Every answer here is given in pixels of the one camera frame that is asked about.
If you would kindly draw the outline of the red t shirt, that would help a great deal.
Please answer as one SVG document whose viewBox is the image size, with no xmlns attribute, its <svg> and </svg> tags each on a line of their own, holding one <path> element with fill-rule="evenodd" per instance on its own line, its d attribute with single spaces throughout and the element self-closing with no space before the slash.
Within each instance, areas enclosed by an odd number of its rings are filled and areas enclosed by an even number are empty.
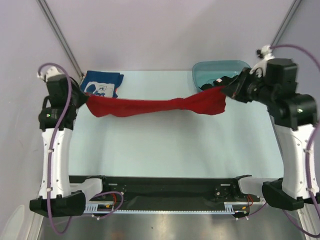
<svg viewBox="0 0 320 240">
<path fill-rule="evenodd" d="M 119 99 L 90 95 L 86 105 L 97 118 L 107 115 L 125 118 L 173 110 L 186 110 L 213 116 L 225 111 L 226 95 L 222 93 L 222 89 L 221 86 L 212 87 L 186 98 L 170 100 Z"/>
</svg>

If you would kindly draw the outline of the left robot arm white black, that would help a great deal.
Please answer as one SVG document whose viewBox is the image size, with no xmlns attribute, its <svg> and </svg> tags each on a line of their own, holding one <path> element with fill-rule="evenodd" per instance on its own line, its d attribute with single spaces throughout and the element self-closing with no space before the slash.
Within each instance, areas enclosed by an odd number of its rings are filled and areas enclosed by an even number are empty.
<svg viewBox="0 0 320 240">
<path fill-rule="evenodd" d="M 69 179 L 69 150 L 77 110 L 87 100 L 79 85 L 58 73 L 46 78 L 48 96 L 39 114 L 44 157 L 42 182 L 38 196 L 30 200 L 29 209 L 43 217 L 73 217 L 85 212 L 94 196 L 105 200 L 110 187 L 102 176 L 87 177 L 71 186 Z"/>
</svg>

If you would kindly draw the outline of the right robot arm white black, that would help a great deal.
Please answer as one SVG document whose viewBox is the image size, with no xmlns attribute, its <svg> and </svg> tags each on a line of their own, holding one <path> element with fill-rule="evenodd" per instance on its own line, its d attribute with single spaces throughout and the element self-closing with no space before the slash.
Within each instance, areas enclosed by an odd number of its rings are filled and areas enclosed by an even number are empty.
<svg viewBox="0 0 320 240">
<path fill-rule="evenodd" d="M 283 161 L 283 177 L 278 180 L 250 177 L 233 185 L 230 194 L 237 201 L 261 193 L 271 207 L 287 211 L 312 204 L 312 198 L 319 203 L 312 144 L 318 123 L 317 104 L 311 95 L 296 92 L 297 73 L 298 65 L 291 59 L 273 58 L 221 79 L 222 92 L 229 98 L 266 106 Z"/>
</svg>

